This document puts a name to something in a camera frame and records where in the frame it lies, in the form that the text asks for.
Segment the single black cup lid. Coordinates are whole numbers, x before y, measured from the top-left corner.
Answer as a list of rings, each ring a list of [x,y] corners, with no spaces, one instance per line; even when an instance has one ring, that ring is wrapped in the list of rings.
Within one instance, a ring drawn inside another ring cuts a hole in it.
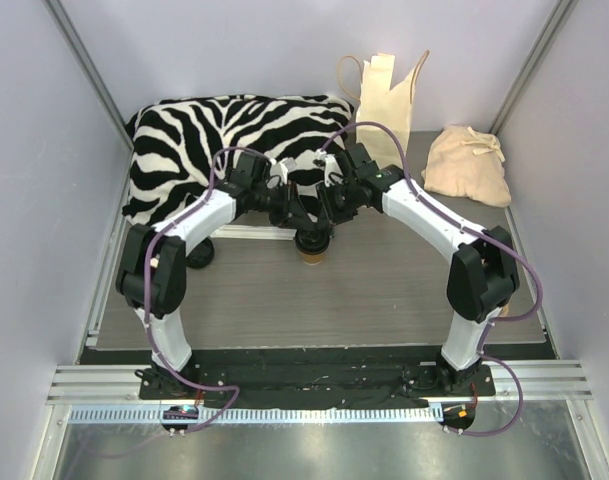
[[[324,253],[330,245],[330,235],[323,230],[298,229],[294,236],[297,249],[306,255],[319,255]]]

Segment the single brown paper cup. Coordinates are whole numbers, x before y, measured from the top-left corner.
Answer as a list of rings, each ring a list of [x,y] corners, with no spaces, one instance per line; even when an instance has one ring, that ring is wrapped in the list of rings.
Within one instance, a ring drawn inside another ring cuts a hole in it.
[[[325,253],[324,252],[309,253],[309,252],[300,251],[300,257],[306,265],[318,265],[324,260]]]

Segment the black lid stack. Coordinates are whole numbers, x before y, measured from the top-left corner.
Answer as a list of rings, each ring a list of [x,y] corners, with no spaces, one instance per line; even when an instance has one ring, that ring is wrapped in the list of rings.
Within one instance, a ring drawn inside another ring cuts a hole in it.
[[[188,252],[186,266],[195,270],[203,269],[213,261],[214,257],[214,244],[210,238],[206,238]]]

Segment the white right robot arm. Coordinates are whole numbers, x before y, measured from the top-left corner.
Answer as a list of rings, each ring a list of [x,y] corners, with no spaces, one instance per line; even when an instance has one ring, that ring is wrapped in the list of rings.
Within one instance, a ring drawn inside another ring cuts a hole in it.
[[[361,144],[337,154],[319,151],[315,163],[324,170],[316,191],[330,224],[352,220],[362,207],[374,208],[410,228],[448,262],[446,297],[453,318],[437,355],[435,380],[444,393],[461,393],[480,367],[485,328],[520,286],[511,235],[500,226],[485,229],[456,220],[408,182],[402,168],[379,167]]]

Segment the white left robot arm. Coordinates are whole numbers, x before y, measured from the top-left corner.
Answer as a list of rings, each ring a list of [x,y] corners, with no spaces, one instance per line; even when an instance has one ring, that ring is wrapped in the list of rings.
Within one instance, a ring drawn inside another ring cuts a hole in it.
[[[268,214],[276,227],[314,230],[294,184],[298,170],[293,158],[276,160],[247,147],[226,147],[215,154],[207,187],[195,202],[128,232],[116,290],[140,318],[152,361],[166,370],[162,386],[174,398],[189,397],[197,385],[196,373],[187,368],[192,349],[180,313],[191,254],[249,211]]]

